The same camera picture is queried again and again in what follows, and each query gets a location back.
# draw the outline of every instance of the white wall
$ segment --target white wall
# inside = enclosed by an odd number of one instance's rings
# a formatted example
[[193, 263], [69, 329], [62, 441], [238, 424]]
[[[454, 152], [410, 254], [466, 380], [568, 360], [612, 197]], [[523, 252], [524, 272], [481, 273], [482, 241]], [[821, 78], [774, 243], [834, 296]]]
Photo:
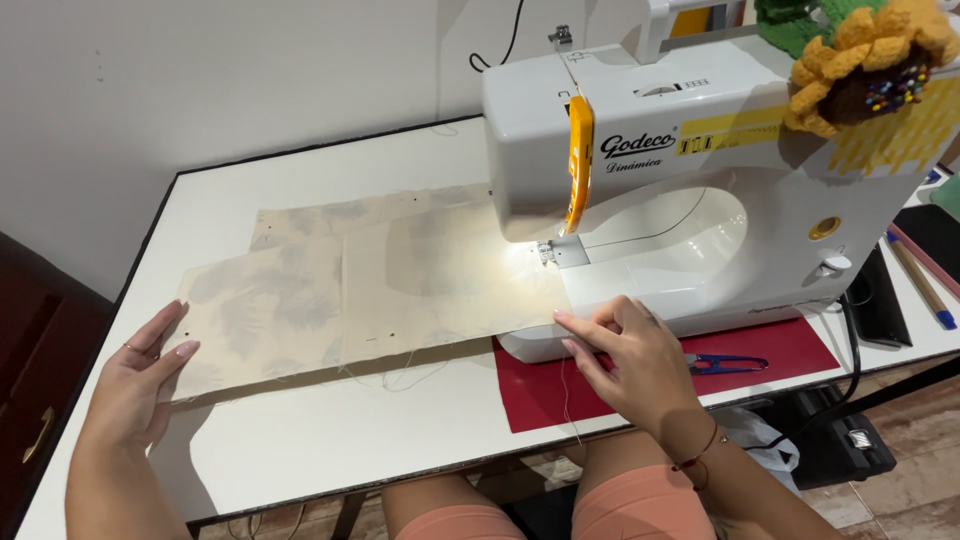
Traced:
[[[3, 0], [0, 231], [114, 299], [174, 174], [477, 113], [516, 0]], [[633, 0], [527, 0], [511, 60]]]

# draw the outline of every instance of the red string bracelet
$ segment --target red string bracelet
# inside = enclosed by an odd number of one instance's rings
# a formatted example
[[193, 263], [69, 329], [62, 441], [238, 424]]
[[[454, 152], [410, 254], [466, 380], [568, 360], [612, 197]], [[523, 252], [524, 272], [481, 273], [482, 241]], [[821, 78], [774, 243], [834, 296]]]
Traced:
[[[704, 485], [702, 485], [702, 486], [700, 486], [700, 487], [693, 486], [693, 491], [695, 491], [695, 492], [701, 492], [701, 491], [707, 489], [707, 485], [708, 485], [709, 482], [710, 482], [710, 469], [709, 469], [709, 467], [707, 467], [707, 464], [704, 463], [704, 462], [701, 460], [701, 457], [703, 457], [704, 454], [706, 454], [707, 451], [709, 451], [710, 448], [713, 447], [713, 439], [716, 438], [716, 436], [717, 436], [717, 431], [719, 431], [719, 430], [720, 430], [720, 426], [718, 426], [718, 425], [714, 422], [714, 423], [713, 423], [713, 434], [710, 436], [710, 440], [707, 442], [707, 445], [704, 447], [704, 449], [701, 450], [699, 454], [694, 455], [693, 457], [691, 457], [691, 458], [688, 459], [687, 461], [682, 461], [682, 462], [680, 462], [680, 463], [675, 463], [673, 467], [670, 467], [670, 470], [671, 470], [671, 471], [675, 471], [675, 472], [676, 472], [676, 471], [681, 471], [681, 470], [683, 470], [683, 469], [689, 469], [690, 467], [696, 465], [697, 463], [700, 463], [700, 466], [704, 468], [704, 473], [706, 473], [706, 477], [704, 478]], [[720, 440], [718, 441], [718, 444], [725, 443], [725, 442], [727, 442], [727, 441], [729, 441], [729, 440], [730, 440], [730, 438], [729, 438], [727, 435], [724, 435], [724, 436], [720, 437]]]

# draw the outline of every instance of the woman's left hand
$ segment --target woman's left hand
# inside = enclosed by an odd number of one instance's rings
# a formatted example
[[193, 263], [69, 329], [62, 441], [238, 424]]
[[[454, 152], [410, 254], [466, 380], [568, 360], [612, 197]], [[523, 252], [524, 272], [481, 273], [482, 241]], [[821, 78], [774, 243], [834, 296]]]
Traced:
[[200, 345], [186, 341], [159, 357], [163, 332], [180, 318], [182, 310], [179, 300], [171, 302], [107, 360], [93, 390], [78, 445], [144, 452], [163, 434], [170, 421], [170, 404], [157, 402], [160, 386]]

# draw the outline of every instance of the thread snips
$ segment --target thread snips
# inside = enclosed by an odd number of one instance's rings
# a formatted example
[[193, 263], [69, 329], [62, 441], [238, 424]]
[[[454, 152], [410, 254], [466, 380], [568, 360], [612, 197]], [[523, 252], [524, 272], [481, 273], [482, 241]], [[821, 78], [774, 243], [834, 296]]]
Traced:
[[[686, 367], [690, 375], [716, 375], [719, 373], [740, 373], [744, 371], [761, 371], [767, 369], [770, 363], [764, 358], [755, 356], [730, 355], [684, 355]], [[696, 362], [706, 362], [708, 366], [698, 366]]]

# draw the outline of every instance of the pencil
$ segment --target pencil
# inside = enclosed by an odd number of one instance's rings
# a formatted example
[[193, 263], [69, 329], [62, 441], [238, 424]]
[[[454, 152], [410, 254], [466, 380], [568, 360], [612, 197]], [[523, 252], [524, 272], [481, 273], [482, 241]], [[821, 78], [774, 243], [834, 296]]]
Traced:
[[924, 273], [920, 270], [920, 266], [917, 265], [913, 254], [906, 249], [906, 246], [903, 245], [903, 242], [900, 242], [900, 239], [897, 238], [897, 235], [894, 234], [893, 231], [887, 231], [887, 241], [890, 242], [890, 249], [893, 250], [900, 264], [903, 265], [907, 276], [917, 285], [917, 288], [920, 289], [921, 296], [926, 300], [926, 304], [930, 306], [930, 309], [937, 315], [937, 319], [943, 323], [944, 328], [947, 330], [956, 330], [957, 325], [953, 320], [953, 315], [947, 310], [947, 306], [944, 306], [944, 301], [940, 300], [940, 297], [937, 296], [937, 291], [933, 290], [930, 282], [926, 280], [926, 276], [924, 276]]

